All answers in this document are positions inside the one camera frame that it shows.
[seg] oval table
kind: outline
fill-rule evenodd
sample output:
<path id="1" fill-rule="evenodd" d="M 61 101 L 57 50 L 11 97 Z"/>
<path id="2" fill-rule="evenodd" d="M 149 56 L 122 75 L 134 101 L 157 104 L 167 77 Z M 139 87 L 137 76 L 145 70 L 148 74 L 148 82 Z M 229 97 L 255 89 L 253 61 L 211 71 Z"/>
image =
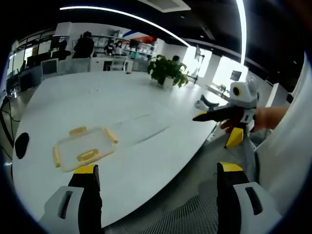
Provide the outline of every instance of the oval table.
<path id="1" fill-rule="evenodd" d="M 194 103 L 202 94 L 211 102 L 226 104 L 193 83 L 164 91 L 140 72 L 90 72 L 44 80 L 29 101 L 17 130 L 17 137 L 23 132 L 30 137 L 24 158 L 18 159 L 15 150 L 13 154 L 18 197 L 39 221 L 45 202 L 60 186 L 68 185 L 73 175 L 53 164 L 52 147 L 57 141 L 76 127 L 109 126 L 144 114 L 154 105 L 161 106 L 172 116 L 167 129 L 96 162 L 103 202 L 102 227 L 125 217 L 178 174 L 215 126 L 214 121 L 192 121 L 200 112 Z"/>

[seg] green leaves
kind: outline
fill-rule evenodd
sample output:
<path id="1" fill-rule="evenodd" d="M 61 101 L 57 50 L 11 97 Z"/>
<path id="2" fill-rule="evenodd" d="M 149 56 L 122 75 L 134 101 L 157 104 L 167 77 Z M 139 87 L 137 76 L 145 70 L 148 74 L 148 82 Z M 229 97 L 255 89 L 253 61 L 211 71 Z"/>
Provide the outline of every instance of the green leaves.
<path id="1" fill-rule="evenodd" d="M 178 84 L 179 88 L 182 84 L 189 82 L 187 76 L 180 71 L 182 67 L 184 67 L 184 70 L 187 68 L 185 64 L 167 60 L 163 55 L 157 55 L 152 60 L 154 61 L 150 62 L 147 72 L 149 74 L 152 72 L 151 77 L 156 79 L 160 85 L 163 85 L 165 78 L 168 76 L 174 79 L 173 85 Z"/>

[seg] black ceiling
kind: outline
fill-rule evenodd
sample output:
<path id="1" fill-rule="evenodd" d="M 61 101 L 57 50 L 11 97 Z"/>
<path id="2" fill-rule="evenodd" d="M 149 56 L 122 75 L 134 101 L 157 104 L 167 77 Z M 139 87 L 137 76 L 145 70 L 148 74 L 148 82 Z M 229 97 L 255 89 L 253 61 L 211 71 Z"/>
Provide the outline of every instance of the black ceiling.
<path id="1" fill-rule="evenodd" d="M 181 38 L 196 39 L 240 53 L 240 21 L 235 0 L 185 0 L 191 11 L 162 13 L 137 0 L 64 0 L 19 6 L 19 20 L 13 36 L 21 39 L 35 31 L 56 27 L 58 22 L 94 22 L 121 26 L 181 44 L 163 31 L 139 20 L 97 10 L 66 10 L 62 6 L 102 6 L 128 12 L 168 29 Z M 271 0 L 244 0 L 247 20 L 247 57 L 264 67 L 251 70 L 280 82 L 287 89 L 294 87 L 303 63 L 303 40 L 300 26 L 290 20 L 285 9 Z"/>

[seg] plastic food container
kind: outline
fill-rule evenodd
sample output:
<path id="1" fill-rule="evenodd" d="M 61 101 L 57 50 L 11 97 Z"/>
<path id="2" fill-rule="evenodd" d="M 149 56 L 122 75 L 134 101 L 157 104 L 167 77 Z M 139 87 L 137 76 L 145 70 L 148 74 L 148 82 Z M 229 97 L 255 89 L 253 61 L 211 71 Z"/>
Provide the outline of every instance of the plastic food container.
<path id="1" fill-rule="evenodd" d="M 54 145 L 53 162 L 62 171 L 70 172 L 112 154 L 117 143 L 115 134 L 108 128 L 76 128 Z"/>

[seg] air vent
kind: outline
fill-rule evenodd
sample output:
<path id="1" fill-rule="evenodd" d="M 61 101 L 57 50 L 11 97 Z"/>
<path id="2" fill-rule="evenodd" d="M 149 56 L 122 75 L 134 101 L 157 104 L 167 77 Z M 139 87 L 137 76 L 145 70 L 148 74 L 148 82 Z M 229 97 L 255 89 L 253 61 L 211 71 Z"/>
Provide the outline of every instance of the air vent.
<path id="1" fill-rule="evenodd" d="M 189 11 L 191 8 L 182 0 L 138 0 L 163 13 Z"/>

